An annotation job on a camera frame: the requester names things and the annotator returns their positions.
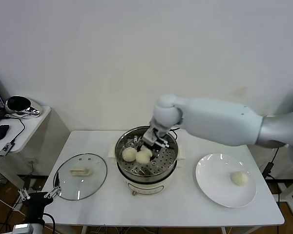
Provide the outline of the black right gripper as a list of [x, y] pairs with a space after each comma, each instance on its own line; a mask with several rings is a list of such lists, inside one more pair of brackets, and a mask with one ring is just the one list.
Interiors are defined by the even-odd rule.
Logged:
[[[135, 138], [135, 145], [137, 150], [141, 149], [143, 146], [143, 139], [141, 136]], [[146, 147], [152, 151], [150, 160], [154, 160], [160, 155], [162, 150], [169, 148], [169, 144], [165, 139], [153, 135], [146, 138]]]

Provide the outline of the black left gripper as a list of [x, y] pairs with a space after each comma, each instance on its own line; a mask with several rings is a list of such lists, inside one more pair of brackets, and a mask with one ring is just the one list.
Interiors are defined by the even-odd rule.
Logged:
[[20, 197], [25, 200], [27, 207], [26, 221], [43, 221], [43, 213], [46, 206], [53, 202], [53, 199], [61, 191], [59, 173], [54, 177], [53, 189], [49, 192], [28, 193], [25, 188], [18, 189]]

